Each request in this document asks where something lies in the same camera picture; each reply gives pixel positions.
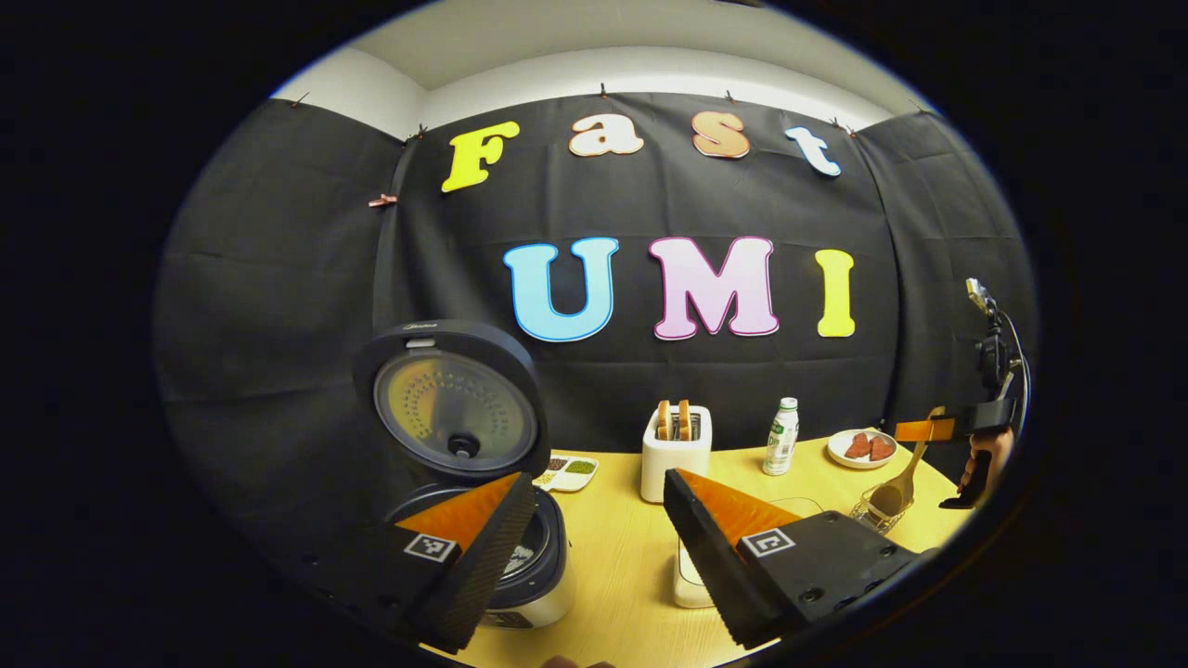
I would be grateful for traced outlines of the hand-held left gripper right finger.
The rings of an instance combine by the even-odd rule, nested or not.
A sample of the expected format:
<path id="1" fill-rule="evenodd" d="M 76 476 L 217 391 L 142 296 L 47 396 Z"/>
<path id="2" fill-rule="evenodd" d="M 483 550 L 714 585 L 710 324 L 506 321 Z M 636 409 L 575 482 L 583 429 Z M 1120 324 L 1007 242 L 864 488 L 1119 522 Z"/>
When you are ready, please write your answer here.
<path id="1" fill-rule="evenodd" d="M 845 513 L 794 513 L 680 467 L 666 470 L 663 508 L 729 638 L 746 649 L 835 636 L 934 555 Z"/>

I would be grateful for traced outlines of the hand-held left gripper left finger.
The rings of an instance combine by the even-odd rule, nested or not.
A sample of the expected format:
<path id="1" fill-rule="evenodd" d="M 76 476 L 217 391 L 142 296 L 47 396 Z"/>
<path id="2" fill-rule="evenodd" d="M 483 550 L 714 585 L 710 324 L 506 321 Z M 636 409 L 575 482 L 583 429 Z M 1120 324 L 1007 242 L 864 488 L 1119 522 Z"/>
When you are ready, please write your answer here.
<path id="1" fill-rule="evenodd" d="M 459 654 L 535 510 L 531 475 L 511 473 L 406 519 L 331 532 L 301 549 L 297 578 L 378 634 Z"/>

